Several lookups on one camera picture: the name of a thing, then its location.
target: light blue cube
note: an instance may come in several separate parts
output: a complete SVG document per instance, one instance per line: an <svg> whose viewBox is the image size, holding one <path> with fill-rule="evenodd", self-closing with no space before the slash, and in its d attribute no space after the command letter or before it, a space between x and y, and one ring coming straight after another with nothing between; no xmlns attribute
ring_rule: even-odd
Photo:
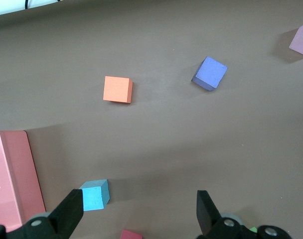
<svg viewBox="0 0 303 239"><path fill-rule="evenodd" d="M227 69L227 66L207 56L191 81L208 91L212 91L218 87Z"/></svg>
<svg viewBox="0 0 303 239"><path fill-rule="evenodd" d="M80 189L83 191L84 211L104 209L110 199L107 179L88 181Z"/></svg>

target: pink bin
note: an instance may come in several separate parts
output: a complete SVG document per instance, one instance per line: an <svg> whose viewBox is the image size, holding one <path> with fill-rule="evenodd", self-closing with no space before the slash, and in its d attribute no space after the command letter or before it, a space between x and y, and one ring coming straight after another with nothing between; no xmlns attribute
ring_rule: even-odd
<svg viewBox="0 0 303 239"><path fill-rule="evenodd" d="M0 224L13 231L45 207L25 131L0 131Z"/></svg>

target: white wall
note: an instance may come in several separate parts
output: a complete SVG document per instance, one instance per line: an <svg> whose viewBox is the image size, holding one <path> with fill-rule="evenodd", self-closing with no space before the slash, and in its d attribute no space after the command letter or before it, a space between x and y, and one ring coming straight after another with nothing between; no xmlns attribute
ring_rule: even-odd
<svg viewBox="0 0 303 239"><path fill-rule="evenodd" d="M28 8L58 2L57 0L29 0ZM25 0L0 0L0 15L25 9Z"/></svg>

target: orange cube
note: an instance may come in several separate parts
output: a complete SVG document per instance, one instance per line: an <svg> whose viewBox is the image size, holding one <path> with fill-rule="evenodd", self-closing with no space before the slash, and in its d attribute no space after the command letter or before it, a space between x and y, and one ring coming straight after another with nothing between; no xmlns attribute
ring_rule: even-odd
<svg viewBox="0 0 303 239"><path fill-rule="evenodd" d="M130 103L133 82L130 78L105 76L104 101Z"/></svg>

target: blue cube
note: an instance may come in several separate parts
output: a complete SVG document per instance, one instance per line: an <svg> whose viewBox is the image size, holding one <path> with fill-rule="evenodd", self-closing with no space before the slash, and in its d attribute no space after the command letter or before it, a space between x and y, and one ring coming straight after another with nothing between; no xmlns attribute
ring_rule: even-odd
<svg viewBox="0 0 303 239"><path fill-rule="evenodd" d="M107 179L88 181L80 189L83 191L84 211L104 209L110 199Z"/></svg>
<svg viewBox="0 0 303 239"><path fill-rule="evenodd" d="M227 66L207 56L191 81L208 91L212 91L218 87L227 69Z"/></svg>

